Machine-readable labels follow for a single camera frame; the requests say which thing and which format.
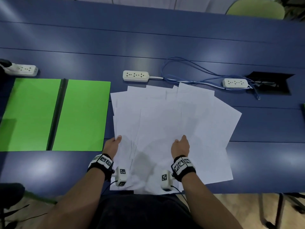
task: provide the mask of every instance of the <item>green chair seat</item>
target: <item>green chair seat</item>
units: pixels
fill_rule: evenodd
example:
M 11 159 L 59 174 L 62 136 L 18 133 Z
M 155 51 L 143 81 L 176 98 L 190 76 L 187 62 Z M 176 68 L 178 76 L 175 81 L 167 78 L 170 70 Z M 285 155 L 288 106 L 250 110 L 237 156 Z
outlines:
M 272 0 L 238 0 L 228 9 L 229 15 L 283 19 L 284 7 Z

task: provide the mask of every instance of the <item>green folder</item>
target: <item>green folder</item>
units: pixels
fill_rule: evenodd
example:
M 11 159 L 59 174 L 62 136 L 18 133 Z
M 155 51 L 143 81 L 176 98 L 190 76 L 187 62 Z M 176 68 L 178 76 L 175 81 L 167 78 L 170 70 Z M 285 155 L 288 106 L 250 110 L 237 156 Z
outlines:
M 110 82 L 69 80 L 52 150 L 101 151 Z
M 60 79 L 16 78 L 0 124 L 0 151 L 46 150 Z

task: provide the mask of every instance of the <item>forearm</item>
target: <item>forearm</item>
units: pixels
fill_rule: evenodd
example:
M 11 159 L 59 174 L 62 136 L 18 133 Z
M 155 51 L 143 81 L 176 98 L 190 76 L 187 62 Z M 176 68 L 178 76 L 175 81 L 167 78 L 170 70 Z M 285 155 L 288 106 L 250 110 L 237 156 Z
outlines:
M 90 169 L 69 192 L 54 206 L 38 229 L 87 228 L 100 199 L 105 174 Z
M 209 191 L 196 173 L 182 178 L 186 199 L 194 221 L 204 229 L 242 229 L 237 219 Z

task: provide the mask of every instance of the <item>power strip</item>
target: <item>power strip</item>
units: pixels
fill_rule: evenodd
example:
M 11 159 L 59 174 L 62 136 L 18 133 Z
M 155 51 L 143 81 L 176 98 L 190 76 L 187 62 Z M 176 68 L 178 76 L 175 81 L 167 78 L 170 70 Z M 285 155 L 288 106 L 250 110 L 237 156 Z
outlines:
M 23 65 L 13 63 L 12 66 L 5 67 L 3 69 L 8 75 L 36 76 L 38 73 L 38 67 L 36 67 L 35 65 Z
M 248 81 L 246 79 L 229 79 L 229 78 L 225 78 L 222 81 L 222 85 L 225 88 L 236 88 L 236 89 L 247 88 L 249 86 Z
M 124 81 L 133 81 L 133 82 L 148 82 L 149 74 L 146 71 L 123 71 L 123 80 Z

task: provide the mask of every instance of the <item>table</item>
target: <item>table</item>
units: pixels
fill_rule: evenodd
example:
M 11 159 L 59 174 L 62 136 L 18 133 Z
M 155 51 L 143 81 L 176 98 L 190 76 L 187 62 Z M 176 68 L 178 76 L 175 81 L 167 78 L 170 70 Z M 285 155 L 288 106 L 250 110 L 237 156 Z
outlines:
M 227 147 L 234 180 L 209 184 L 213 193 L 305 192 L 304 31 L 302 23 L 250 17 L 71 0 L 0 0 L 0 57 L 36 65 L 37 78 L 111 81 L 111 92 L 121 92 L 128 86 L 124 70 L 159 76 L 170 56 L 219 74 L 295 74 L 288 79 L 291 96 L 262 95 L 258 101 L 215 89 L 215 96 L 242 117 Z M 165 72 L 209 77 L 181 65 Z M 148 84 L 172 87 L 158 80 Z M 0 89 L 0 116 L 12 85 L 10 79 Z M 105 140 L 114 136 L 111 99 L 108 109 Z M 63 195 L 97 154 L 0 153 L 0 181 L 20 182 L 42 196 Z

